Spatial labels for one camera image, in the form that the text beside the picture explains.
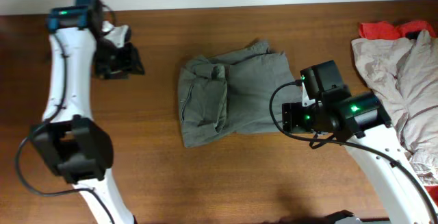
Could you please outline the grey cotton shorts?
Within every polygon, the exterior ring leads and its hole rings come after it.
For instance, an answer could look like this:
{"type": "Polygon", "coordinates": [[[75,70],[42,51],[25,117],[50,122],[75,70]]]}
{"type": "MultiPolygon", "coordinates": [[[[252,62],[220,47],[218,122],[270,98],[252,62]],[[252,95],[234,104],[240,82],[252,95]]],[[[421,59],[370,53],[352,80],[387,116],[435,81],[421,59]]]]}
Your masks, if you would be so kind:
{"type": "Polygon", "coordinates": [[[268,41],[181,67],[179,120],[186,148],[207,145],[229,134],[275,132],[283,103],[301,102],[302,92],[287,56],[268,41]]]}

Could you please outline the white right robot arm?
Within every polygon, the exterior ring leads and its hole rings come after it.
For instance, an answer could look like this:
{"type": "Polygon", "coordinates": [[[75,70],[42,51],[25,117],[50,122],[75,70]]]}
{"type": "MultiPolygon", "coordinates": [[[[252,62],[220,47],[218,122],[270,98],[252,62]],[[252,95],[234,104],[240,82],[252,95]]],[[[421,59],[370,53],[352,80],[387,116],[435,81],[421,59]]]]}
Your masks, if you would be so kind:
{"type": "Polygon", "coordinates": [[[302,100],[282,105],[279,131],[312,149],[341,145],[373,186],[391,223],[436,223],[437,206],[414,173],[375,94],[352,96],[334,61],[310,66],[292,85],[302,100]]]}

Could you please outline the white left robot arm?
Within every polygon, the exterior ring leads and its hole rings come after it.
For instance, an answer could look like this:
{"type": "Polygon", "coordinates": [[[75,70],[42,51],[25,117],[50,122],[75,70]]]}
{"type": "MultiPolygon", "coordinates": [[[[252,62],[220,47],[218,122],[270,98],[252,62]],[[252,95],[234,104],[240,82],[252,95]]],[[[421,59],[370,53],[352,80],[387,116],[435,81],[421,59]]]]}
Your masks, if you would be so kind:
{"type": "Polygon", "coordinates": [[[78,192],[97,223],[136,223],[121,197],[112,167],[114,148],[92,118],[91,77],[124,79],[143,75],[131,28],[105,20],[101,0],[75,0],[47,17],[52,66],[49,100],[29,141],[55,176],[78,192]]]}

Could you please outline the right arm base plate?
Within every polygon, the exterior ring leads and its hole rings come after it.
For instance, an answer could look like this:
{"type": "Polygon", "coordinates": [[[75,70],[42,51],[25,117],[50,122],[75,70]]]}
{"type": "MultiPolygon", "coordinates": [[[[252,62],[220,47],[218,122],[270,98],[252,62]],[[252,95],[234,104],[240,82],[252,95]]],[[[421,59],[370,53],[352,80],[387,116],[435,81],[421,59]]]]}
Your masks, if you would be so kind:
{"type": "Polygon", "coordinates": [[[391,224],[389,219],[360,219],[347,210],[332,213],[323,219],[330,224],[391,224]]]}

